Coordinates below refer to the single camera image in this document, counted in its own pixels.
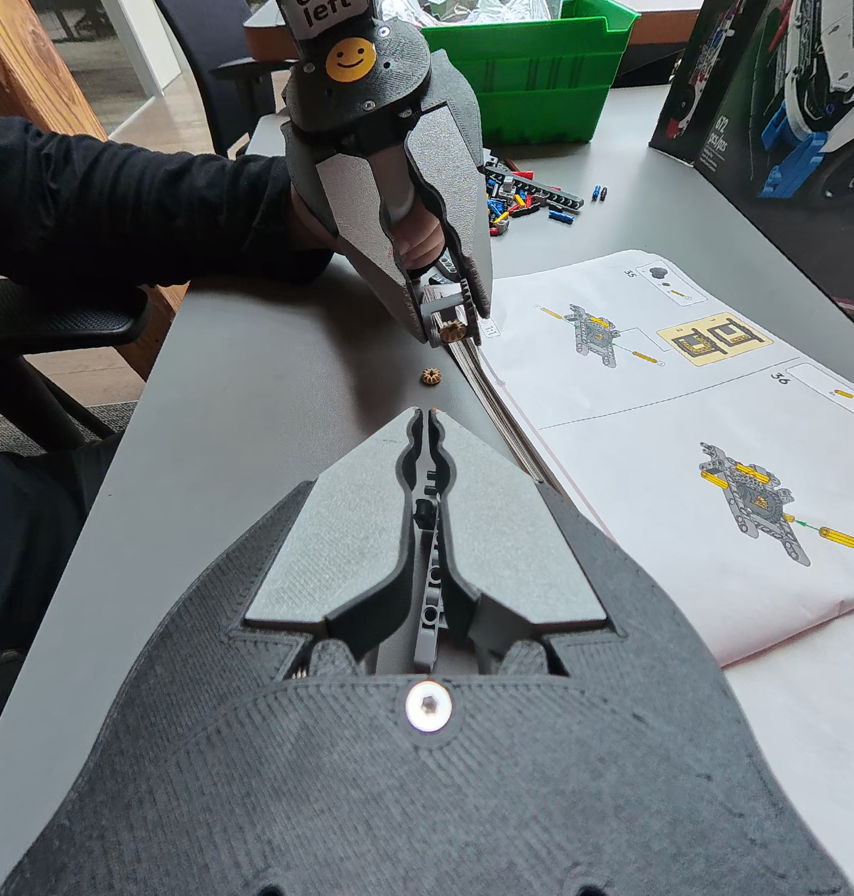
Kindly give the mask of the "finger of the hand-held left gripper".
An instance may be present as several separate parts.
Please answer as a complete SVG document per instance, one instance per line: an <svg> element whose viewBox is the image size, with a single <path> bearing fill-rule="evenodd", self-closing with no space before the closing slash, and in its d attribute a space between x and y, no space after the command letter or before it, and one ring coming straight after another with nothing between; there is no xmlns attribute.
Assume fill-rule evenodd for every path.
<svg viewBox="0 0 854 896"><path fill-rule="evenodd" d="M458 282L466 280L474 295L487 295L493 272L485 178L448 106L421 116L405 151L422 202L437 208Z"/></svg>
<svg viewBox="0 0 854 896"><path fill-rule="evenodd" d="M346 258L388 312L415 339L428 342L416 291L381 222L371 165L364 158L335 154L318 163L317 172Z"/></svg>

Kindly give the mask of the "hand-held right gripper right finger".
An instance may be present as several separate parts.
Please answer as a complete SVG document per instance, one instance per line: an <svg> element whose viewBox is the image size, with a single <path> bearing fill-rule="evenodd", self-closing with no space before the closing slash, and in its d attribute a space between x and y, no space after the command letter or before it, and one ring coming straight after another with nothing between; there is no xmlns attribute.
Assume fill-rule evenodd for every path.
<svg viewBox="0 0 854 896"><path fill-rule="evenodd" d="M533 478L443 411L431 411L429 433L453 637L502 656L519 640L604 626L607 615Z"/></svg>

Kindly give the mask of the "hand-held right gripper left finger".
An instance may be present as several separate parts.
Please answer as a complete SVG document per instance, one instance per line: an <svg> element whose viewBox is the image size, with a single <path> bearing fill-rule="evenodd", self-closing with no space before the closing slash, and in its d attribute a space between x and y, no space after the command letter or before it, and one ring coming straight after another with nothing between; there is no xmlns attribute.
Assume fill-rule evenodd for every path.
<svg viewBox="0 0 854 896"><path fill-rule="evenodd" d="M422 424L406 409L318 477L247 623L332 637L361 659L405 622Z"/></svg>

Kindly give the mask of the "grey lego frame assembly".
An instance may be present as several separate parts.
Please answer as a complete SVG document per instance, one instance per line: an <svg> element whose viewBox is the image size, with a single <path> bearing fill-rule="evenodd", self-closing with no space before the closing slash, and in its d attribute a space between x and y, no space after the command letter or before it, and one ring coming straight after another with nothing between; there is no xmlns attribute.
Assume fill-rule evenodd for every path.
<svg viewBox="0 0 854 896"><path fill-rule="evenodd" d="M413 667L418 673L433 676L463 675L473 671L475 658L465 648L454 643L445 619L436 476L433 469L427 471L425 497L415 502L414 521L421 532L431 534L431 547L414 642Z"/></svg>

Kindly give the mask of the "grey lego differential housing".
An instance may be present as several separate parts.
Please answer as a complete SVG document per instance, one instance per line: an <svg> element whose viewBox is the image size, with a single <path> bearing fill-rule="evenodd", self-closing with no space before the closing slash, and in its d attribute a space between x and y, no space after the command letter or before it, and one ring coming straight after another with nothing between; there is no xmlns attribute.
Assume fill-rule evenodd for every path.
<svg viewBox="0 0 854 896"><path fill-rule="evenodd" d="M444 284L429 284L424 287L421 295L421 322L433 348L439 348L442 344L439 337L439 329L444 322L453 321L456 318L465 322L468 326L468 335L473 344L481 344L478 318L489 317L491 309L491 292L477 295L469 288L468 282L462 280Z"/></svg>

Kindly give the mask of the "pile of loose lego pieces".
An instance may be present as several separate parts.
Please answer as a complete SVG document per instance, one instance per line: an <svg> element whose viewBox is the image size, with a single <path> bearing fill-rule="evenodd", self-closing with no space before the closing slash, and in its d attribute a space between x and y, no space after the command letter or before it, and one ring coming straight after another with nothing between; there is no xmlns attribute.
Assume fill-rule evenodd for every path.
<svg viewBox="0 0 854 896"><path fill-rule="evenodd" d="M485 155L482 170L486 182L488 232L493 238L506 234L513 219L539 213L548 217L549 206L565 210L576 218L585 204L581 197L535 181L533 171L511 169L491 154Z"/></svg>

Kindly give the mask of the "lego instruction booklet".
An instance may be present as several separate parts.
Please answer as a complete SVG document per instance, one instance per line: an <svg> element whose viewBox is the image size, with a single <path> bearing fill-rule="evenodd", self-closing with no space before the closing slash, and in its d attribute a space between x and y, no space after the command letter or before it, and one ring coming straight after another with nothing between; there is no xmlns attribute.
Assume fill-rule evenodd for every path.
<svg viewBox="0 0 854 896"><path fill-rule="evenodd" d="M629 250L495 281L473 363L669 593L854 883L854 381Z"/></svg>

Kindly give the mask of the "lego set cardboard box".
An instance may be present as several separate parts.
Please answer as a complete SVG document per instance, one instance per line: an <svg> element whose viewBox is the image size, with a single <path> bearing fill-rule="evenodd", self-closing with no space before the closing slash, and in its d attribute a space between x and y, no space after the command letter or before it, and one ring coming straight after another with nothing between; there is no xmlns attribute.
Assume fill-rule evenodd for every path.
<svg viewBox="0 0 854 896"><path fill-rule="evenodd" d="M854 1L707 1L650 146L854 320Z"/></svg>

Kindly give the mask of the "person's left hand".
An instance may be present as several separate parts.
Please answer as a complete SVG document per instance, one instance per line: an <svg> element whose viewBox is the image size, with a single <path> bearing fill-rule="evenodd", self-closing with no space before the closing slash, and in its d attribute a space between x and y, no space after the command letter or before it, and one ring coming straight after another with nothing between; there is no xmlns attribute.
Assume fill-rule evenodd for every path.
<svg viewBox="0 0 854 896"><path fill-rule="evenodd" d="M287 231L294 250L327 249L344 254L336 238L323 227L291 186L289 192ZM395 248L403 267L409 271L430 266L441 255L445 236L439 220L415 198L408 214L391 227Z"/></svg>

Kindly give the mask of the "clear plastic bag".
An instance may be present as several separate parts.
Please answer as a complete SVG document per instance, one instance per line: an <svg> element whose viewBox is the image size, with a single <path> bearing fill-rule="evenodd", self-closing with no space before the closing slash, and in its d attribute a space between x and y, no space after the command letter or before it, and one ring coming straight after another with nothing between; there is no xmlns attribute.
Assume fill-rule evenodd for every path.
<svg viewBox="0 0 854 896"><path fill-rule="evenodd" d="M562 6L562 1L376 1L379 18L398 18L416 28L555 21Z"/></svg>

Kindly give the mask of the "green plastic bin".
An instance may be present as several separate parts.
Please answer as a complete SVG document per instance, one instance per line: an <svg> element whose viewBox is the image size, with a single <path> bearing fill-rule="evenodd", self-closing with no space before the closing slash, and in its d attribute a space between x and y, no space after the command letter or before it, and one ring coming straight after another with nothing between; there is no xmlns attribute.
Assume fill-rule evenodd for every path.
<svg viewBox="0 0 854 896"><path fill-rule="evenodd" d="M483 145L588 141L640 14L564 2L552 21L423 28L473 87Z"/></svg>

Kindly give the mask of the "dark high-back office chair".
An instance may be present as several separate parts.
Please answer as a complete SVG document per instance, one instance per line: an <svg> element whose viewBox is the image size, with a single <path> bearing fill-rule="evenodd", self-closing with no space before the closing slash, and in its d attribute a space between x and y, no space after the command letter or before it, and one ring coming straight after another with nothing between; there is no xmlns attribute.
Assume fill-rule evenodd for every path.
<svg viewBox="0 0 854 896"><path fill-rule="evenodd" d="M271 73L290 62L259 62L248 53L245 1L158 1L184 52L202 97L216 154L227 157L259 118L275 112Z"/></svg>

